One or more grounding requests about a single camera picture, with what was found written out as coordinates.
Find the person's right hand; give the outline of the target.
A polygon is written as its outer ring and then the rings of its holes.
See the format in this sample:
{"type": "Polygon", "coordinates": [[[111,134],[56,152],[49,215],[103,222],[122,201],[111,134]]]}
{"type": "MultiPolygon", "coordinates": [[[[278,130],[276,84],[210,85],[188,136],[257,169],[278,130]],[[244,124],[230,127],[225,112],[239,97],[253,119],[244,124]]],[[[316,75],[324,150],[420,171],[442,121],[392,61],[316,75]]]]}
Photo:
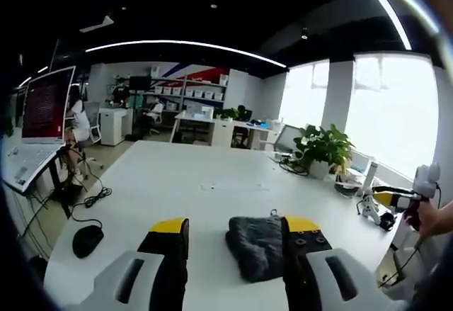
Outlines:
{"type": "Polygon", "coordinates": [[[416,201],[415,203],[411,203],[409,207],[406,209],[406,211],[403,213],[405,223],[418,232],[421,226],[419,212],[428,206],[430,206],[430,204],[428,202],[423,201],[421,202],[416,201]]]}

